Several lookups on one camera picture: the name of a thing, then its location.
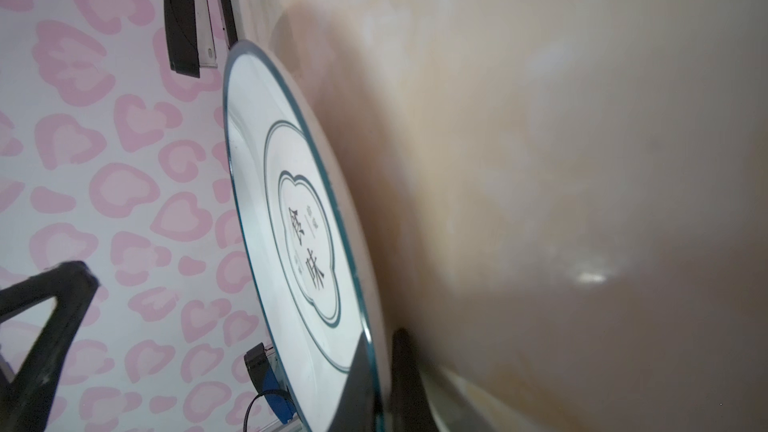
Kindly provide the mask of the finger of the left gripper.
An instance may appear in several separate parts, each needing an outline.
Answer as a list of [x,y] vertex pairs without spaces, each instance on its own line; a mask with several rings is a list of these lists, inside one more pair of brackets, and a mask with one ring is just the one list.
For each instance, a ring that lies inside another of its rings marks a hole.
[[3,323],[48,300],[55,308],[20,369],[1,364],[1,429],[43,431],[68,351],[99,288],[82,261],[62,262],[1,291]]

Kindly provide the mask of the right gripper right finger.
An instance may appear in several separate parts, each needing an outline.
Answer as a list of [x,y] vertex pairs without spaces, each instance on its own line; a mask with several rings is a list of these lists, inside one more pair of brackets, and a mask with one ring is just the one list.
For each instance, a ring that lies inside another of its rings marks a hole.
[[391,379],[392,430],[438,432],[419,372],[415,347],[404,328],[393,334]]

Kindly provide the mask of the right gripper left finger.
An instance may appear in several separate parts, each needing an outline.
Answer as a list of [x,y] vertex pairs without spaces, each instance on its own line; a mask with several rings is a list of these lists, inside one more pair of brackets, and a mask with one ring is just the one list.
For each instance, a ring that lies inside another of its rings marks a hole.
[[376,417],[374,372],[369,363],[368,341],[361,333],[329,431],[374,432]]

